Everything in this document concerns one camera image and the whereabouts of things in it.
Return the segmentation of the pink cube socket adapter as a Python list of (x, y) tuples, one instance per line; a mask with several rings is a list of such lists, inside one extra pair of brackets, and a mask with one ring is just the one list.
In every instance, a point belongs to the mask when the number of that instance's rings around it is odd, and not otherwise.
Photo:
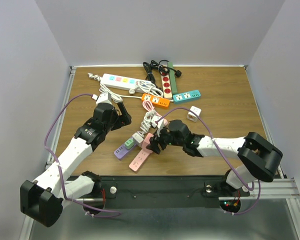
[(147, 146), (150, 144), (150, 138), (152, 138), (154, 135), (152, 133), (148, 133), (146, 137), (144, 138), (144, 141), (142, 142), (141, 148), (145, 151), (152, 152), (152, 150), (147, 149)]

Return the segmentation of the pink power strip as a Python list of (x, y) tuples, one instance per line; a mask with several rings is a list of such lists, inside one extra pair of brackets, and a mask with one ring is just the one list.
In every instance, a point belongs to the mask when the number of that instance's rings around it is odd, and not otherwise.
[(143, 165), (143, 163), (147, 160), (147, 158), (152, 153), (149, 149), (141, 149), (140, 152), (136, 155), (136, 157), (129, 164), (129, 168), (133, 172), (137, 172), (139, 168)]

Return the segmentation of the white usb charger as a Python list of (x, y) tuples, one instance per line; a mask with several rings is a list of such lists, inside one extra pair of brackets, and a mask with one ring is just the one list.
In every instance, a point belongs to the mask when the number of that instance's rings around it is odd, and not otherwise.
[(133, 139), (133, 142), (138, 146), (141, 146), (144, 141), (144, 138), (138, 132), (135, 132), (132, 135), (132, 139)]

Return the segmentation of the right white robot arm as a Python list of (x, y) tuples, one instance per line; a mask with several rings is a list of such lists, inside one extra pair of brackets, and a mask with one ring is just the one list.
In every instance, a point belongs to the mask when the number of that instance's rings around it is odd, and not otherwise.
[(182, 147), (192, 157), (222, 157), (225, 161), (239, 159), (242, 164), (231, 167), (220, 182), (221, 192), (225, 195), (232, 195), (244, 184), (256, 180), (271, 183), (283, 158), (277, 147), (256, 132), (238, 138), (213, 138), (192, 133), (179, 119), (160, 126), (146, 148), (160, 154), (167, 146)]

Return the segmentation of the green usb charger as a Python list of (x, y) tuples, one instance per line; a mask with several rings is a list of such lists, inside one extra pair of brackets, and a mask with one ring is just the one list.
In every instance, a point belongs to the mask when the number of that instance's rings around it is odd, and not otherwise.
[(133, 139), (133, 138), (128, 139), (128, 140), (125, 141), (125, 143), (124, 143), (124, 147), (125, 147), (127, 150), (132, 149), (134, 146), (135, 146), (135, 142), (134, 142), (134, 139)]

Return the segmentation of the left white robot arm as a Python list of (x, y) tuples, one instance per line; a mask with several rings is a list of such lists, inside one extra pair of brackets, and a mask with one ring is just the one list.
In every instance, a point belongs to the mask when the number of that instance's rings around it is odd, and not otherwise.
[(53, 164), (33, 181), (25, 180), (20, 187), (20, 211), (51, 227), (59, 219), (65, 201), (75, 202), (88, 194), (101, 193), (100, 177), (92, 172), (80, 175), (69, 187), (67, 180), (78, 165), (92, 154), (110, 131), (130, 125), (132, 117), (122, 102), (114, 107), (109, 102), (98, 103), (93, 116), (79, 127), (67, 148), (54, 157)]

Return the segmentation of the purple power strip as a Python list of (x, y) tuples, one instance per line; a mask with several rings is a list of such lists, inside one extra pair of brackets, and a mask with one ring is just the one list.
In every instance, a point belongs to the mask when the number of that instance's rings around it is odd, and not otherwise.
[(126, 148), (125, 144), (122, 144), (120, 147), (118, 147), (113, 153), (115, 157), (121, 161), (125, 156), (127, 156), (135, 147), (137, 144), (133, 144), (129, 149)]

